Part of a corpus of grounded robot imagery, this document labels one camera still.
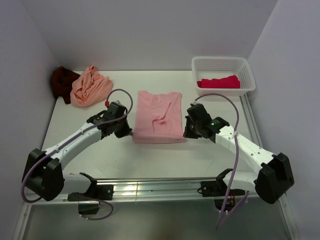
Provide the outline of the light pink t-shirt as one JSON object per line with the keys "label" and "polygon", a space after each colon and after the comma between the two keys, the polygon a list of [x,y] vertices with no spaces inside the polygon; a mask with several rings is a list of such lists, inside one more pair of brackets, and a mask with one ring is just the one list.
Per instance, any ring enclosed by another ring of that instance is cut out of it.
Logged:
{"label": "light pink t-shirt", "polygon": [[183,143],[181,102],[180,92],[138,91],[132,141],[136,144]]}

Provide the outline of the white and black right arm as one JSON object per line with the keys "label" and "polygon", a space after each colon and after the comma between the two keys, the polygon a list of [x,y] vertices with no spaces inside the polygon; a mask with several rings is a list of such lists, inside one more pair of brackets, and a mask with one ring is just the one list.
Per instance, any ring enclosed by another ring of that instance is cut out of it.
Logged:
{"label": "white and black right arm", "polygon": [[229,193],[243,196],[249,191],[274,204],[295,184],[290,160],[284,153],[275,154],[256,145],[223,118],[212,118],[201,103],[191,104],[185,118],[185,138],[208,139],[235,154],[237,162],[243,160],[251,168],[250,172],[227,168],[214,181],[201,182],[203,197],[222,197]]}

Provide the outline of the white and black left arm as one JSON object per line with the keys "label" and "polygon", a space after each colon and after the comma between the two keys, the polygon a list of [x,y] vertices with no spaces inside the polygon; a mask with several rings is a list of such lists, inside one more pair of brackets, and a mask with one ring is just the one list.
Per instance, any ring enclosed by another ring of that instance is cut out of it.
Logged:
{"label": "white and black left arm", "polygon": [[114,134],[117,138],[132,135],[127,115],[129,109],[119,101],[111,102],[106,110],[91,116],[84,125],[62,142],[46,150],[34,149],[27,158],[21,196],[25,202],[25,188],[40,199],[51,201],[59,194],[77,194],[91,200],[98,195],[98,181],[86,173],[63,173],[65,167],[92,144]]}

